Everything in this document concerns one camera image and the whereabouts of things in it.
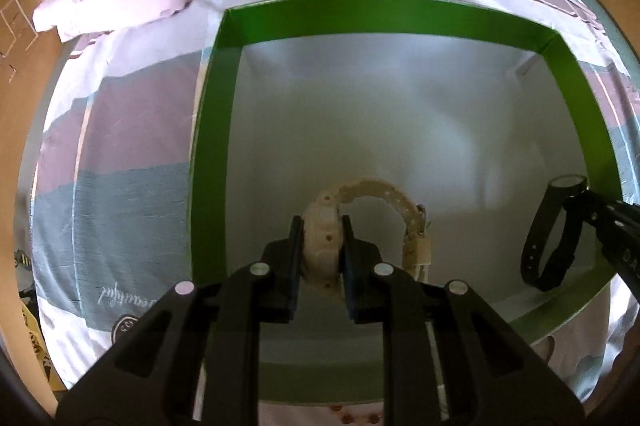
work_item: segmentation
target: black watch strap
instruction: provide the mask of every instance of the black watch strap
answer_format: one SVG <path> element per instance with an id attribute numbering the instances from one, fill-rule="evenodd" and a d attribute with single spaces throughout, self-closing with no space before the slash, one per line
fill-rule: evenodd
<path id="1" fill-rule="evenodd" d="M 540 260 L 560 210 L 568 199 L 586 189 L 587 179 L 581 175 L 565 175 L 549 181 L 522 250 L 520 274 L 525 283 L 540 291 L 550 291 L 562 283 L 564 275 L 574 262 L 575 248 L 580 240 L 582 218 L 578 213 L 567 212 L 560 243 L 546 262 L 542 274 Z"/>

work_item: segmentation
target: screw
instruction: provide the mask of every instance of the screw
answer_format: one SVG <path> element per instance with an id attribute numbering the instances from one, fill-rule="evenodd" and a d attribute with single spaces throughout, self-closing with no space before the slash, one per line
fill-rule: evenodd
<path id="1" fill-rule="evenodd" d="M 469 286 L 466 283 L 464 283 L 462 280 L 454 280 L 449 282 L 449 292 L 452 294 L 463 296 L 466 294 L 466 291 L 468 290 L 469 290 Z"/>
<path id="2" fill-rule="evenodd" d="M 377 263 L 373 268 L 373 272 L 379 276 L 389 276 L 391 273 L 393 273 L 393 271 L 394 271 L 394 266 L 391 265 L 390 263 L 380 262 L 380 263 Z"/>
<path id="3" fill-rule="evenodd" d="M 184 280 L 175 284 L 174 291 L 180 296 L 186 296 L 187 294 L 191 294 L 195 288 L 196 286 L 192 282 Z"/>
<path id="4" fill-rule="evenodd" d="M 264 276 L 269 273 L 269 264 L 264 262 L 256 262 L 252 264 L 249 271 L 254 276 Z"/>

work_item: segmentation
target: bed sheet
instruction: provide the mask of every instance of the bed sheet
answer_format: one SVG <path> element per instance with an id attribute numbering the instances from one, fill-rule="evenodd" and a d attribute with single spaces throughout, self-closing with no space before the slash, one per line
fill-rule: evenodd
<path id="1" fill-rule="evenodd" d="M 67 386 L 190 277 L 190 147 L 210 47 L 225 8 L 257 1 L 195 0 L 171 18 L 85 39 L 64 67 L 44 126 L 31 230 L 42 330 Z M 640 202 L 639 96 L 593 12 L 580 0 L 457 1 L 561 32 L 604 115 L 624 200 Z M 583 399 L 638 312 L 614 282 L 551 357 Z"/>

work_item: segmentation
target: watch face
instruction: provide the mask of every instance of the watch face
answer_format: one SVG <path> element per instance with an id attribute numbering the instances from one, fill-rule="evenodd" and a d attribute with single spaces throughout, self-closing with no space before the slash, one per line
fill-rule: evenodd
<path id="1" fill-rule="evenodd" d="M 554 188 L 572 188 L 584 184 L 586 187 L 587 178 L 584 175 L 569 174 L 561 175 L 549 181 L 549 186 Z"/>

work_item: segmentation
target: circular logo on bed sheet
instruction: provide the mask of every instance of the circular logo on bed sheet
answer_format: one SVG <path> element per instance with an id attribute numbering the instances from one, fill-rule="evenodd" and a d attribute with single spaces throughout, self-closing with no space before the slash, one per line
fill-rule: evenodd
<path id="1" fill-rule="evenodd" d="M 116 342 L 127 330 L 129 330 L 138 321 L 137 316 L 133 314 L 123 314 L 118 318 L 116 323 L 113 324 L 111 329 L 111 344 Z"/>

